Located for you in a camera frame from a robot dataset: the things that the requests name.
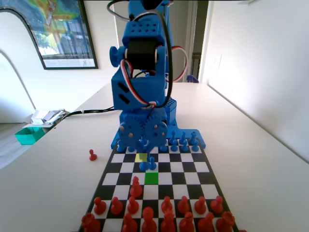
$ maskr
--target white table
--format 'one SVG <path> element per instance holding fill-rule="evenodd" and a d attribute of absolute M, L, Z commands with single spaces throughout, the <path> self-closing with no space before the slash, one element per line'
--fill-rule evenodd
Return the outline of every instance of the white table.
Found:
<path fill-rule="evenodd" d="M 203 135 L 238 227 L 307 232 L 309 166 L 206 85 L 173 86 L 178 126 Z M 80 108 L 110 106 L 107 85 Z M 0 170 L 0 231 L 77 231 L 111 154 L 119 114 L 71 116 Z M 89 149 L 97 161 L 89 161 Z"/>

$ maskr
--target black square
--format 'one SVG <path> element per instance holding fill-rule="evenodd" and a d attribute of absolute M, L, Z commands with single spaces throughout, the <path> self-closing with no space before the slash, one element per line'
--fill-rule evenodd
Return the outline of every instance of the black square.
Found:
<path fill-rule="evenodd" d="M 181 162 L 182 158 L 181 158 L 180 154 L 170 153 L 169 154 L 169 160 L 170 160 L 170 162 Z"/>
<path fill-rule="evenodd" d="M 180 199 L 174 200 L 174 202 L 175 202 L 175 212 L 174 212 L 174 214 L 176 215 L 177 218 L 184 218 L 184 214 L 182 214 L 178 210 L 178 202 L 180 202 L 180 201 L 181 201 Z M 192 212 L 189 199 L 188 199 L 188 204 L 189 204 L 189 212 Z"/>
<path fill-rule="evenodd" d="M 173 185 L 159 185 L 159 199 L 163 200 L 166 196 L 174 199 Z"/>
<path fill-rule="evenodd" d="M 214 184 L 214 178 L 210 173 L 197 173 L 197 175 L 202 185 Z"/>
<path fill-rule="evenodd" d="M 187 185 L 189 198 L 198 199 L 201 196 L 204 196 L 201 185 Z"/>
<path fill-rule="evenodd" d="M 119 173 L 117 185 L 130 185 L 132 173 Z"/>
<path fill-rule="evenodd" d="M 203 153 L 192 153 L 192 158 L 194 162 L 205 162 L 205 157 Z"/>
<path fill-rule="evenodd" d="M 111 200 L 114 194 L 116 185 L 102 185 L 98 188 L 96 195 L 101 198 L 101 200 Z"/>
<path fill-rule="evenodd" d="M 142 189 L 142 192 L 141 192 L 141 195 L 139 197 L 136 197 L 135 200 L 143 200 L 143 196 L 144 196 L 144 185 L 140 185 L 141 186 L 141 189 Z M 127 199 L 129 200 L 129 198 L 131 197 L 131 194 L 130 194 L 130 190 L 132 188 L 132 185 L 130 185 L 130 189 L 129 189 L 129 193 L 128 193 L 128 196 L 127 196 Z"/>
<path fill-rule="evenodd" d="M 159 203 L 158 200 L 143 200 L 142 211 L 144 208 L 150 207 L 154 211 L 154 218 L 159 217 Z"/>
<path fill-rule="evenodd" d="M 123 218 L 124 217 L 127 200 L 119 200 L 119 201 L 121 201 L 123 204 L 122 211 L 120 212 L 120 214 L 117 214 L 117 215 L 112 214 L 112 211 L 111 211 L 112 203 L 111 203 L 110 208 L 108 209 L 106 218 Z"/>
<path fill-rule="evenodd" d="M 183 171 L 185 173 L 196 173 L 197 172 L 193 162 L 183 162 Z"/>
<path fill-rule="evenodd" d="M 185 185 L 184 173 L 172 173 L 172 183 L 173 185 Z"/>
<path fill-rule="evenodd" d="M 160 173 L 170 173 L 170 163 L 169 162 L 160 162 L 158 163 L 158 171 Z"/>
<path fill-rule="evenodd" d="M 124 163 L 134 163 L 136 154 L 125 154 Z"/>
<path fill-rule="evenodd" d="M 163 220 L 164 220 L 164 218 L 159 218 L 159 225 L 158 225 L 158 230 L 159 230 L 159 232 L 161 232 L 161 224 L 162 224 Z M 175 225 L 175 231 L 177 231 L 177 222 L 176 222 L 176 218 L 174 218 L 174 225 Z"/>

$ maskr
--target red chess piece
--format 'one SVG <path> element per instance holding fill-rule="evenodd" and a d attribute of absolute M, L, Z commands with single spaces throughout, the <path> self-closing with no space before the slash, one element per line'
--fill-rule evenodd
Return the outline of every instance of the red chess piece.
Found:
<path fill-rule="evenodd" d="M 143 226 L 141 227 L 142 232 L 156 232 L 156 223 L 153 220 L 154 218 L 154 211 L 150 207 L 146 207 L 143 210 L 143 218 L 144 218 L 144 223 Z"/>
<path fill-rule="evenodd" d="M 164 213 L 164 220 L 161 223 L 161 232 L 175 232 L 176 226 L 174 224 L 174 214 L 171 209 L 166 209 Z"/>
<path fill-rule="evenodd" d="M 120 214 L 123 207 L 124 207 L 124 205 L 122 204 L 122 202 L 120 200 L 118 200 L 117 197 L 113 197 L 112 207 L 111 207 L 112 214 L 114 214 L 114 215 Z"/>
<path fill-rule="evenodd" d="M 223 212 L 220 219 L 216 222 L 218 232 L 232 232 L 232 226 L 235 225 L 235 218 L 231 212 Z"/>
<path fill-rule="evenodd" d="M 199 197 L 194 204 L 194 208 L 198 214 L 204 214 L 206 212 L 205 197 Z"/>
<path fill-rule="evenodd" d="M 100 222 L 95 219 L 92 213 L 87 213 L 82 218 L 82 227 L 84 232 L 99 232 L 101 229 Z"/>
<path fill-rule="evenodd" d="M 132 187 L 130 189 L 131 196 L 137 198 L 141 196 L 142 192 L 143 192 L 143 189 L 140 186 L 139 178 L 137 176 L 133 177 Z"/>
<path fill-rule="evenodd" d="M 220 214 L 223 211 L 222 206 L 223 198 L 221 196 L 217 196 L 216 200 L 211 201 L 211 209 L 213 212 Z"/>
<path fill-rule="evenodd" d="M 186 212 L 184 219 L 179 223 L 180 232 L 194 232 L 193 215 L 191 212 Z"/>
<path fill-rule="evenodd" d="M 95 203 L 95 213 L 100 215 L 103 214 L 106 210 L 106 203 L 104 201 L 101 201 L 100 197 L 96 197 L 94 200 Z"/>
<path fill-rule="evenodd" d="M 197 227 L 199 232 L 214 232 L 212 220 L 214 215 L 212 212 L 207 213 L 205 218 L 198 221 Z"/>
<path fill-rule="evenodd" d="M 97 159 L 97 155 L 93 153 L 92 149 L 89 150 L 89 153 L 90 153 L 89 159 L 91 161 L 95 161 Z"/>
<path fill-rule="evenodd" d="M 182 214 L 185 214 L 186 212 L 189 211 L 189 204 L 187 197 L 185 196 L 182 197 L 182 199 L 177 204 L 177 208 L 179 212 L 181 212 Z"/>
<path fill-rule="evenodd" d="M 139 210 L 139 203 L 135 200 L 134 197 L 129 198 L 129 205 L 127 206 L 127 210 L 130 214 L 135 214 Z"/>
<path fill-rule="evenodd" d="M 170 198 L 169 198 L 168 196 L 166 196 L 166 197 L 164 198 L 164 201 L 163 201 L 162 204 L 161 204 L 161 210 L 162 210 L 163 213 L 164 213 L 165 210 L 167 210 L 167 209 L 173 210 L 172 203 L 170 202 Z"/>
<path fill-rule="evenodd" d="M 122 227 L 122 232 L 137 232 L 138 226 L 134 219 L 132 219 L 131 214 L 127 213 L 124 216 L 124 225 Z"/>

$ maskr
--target white wall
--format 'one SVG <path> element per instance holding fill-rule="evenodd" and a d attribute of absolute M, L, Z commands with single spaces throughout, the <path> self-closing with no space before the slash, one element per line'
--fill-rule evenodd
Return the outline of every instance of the white wall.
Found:
<path fill-rule="evenodd" d="M 309 160 L 308 9 L 307 0 L 215 1 L 204 81 Z"/>
<path fill-rule="evenodd" d="M 117 37 L 114 18 L 106 10 L 108 1 L 84 3 L 99 66 L 95 70 L 44 70 L 23 23 L 11 13 L 0 13 L 0 50 L 11 59 L 38 109 L 73 111 L 116 72 L 109 58 Z"/>

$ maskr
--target teal container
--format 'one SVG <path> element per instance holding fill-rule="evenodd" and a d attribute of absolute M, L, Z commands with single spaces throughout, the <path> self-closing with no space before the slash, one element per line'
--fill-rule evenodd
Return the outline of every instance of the teal container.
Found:
<path fill-rule="evenodd" d="M 42 127 L 27 127 L 15 134 L 21 145 L 33 145 L 45 135 Z"/>

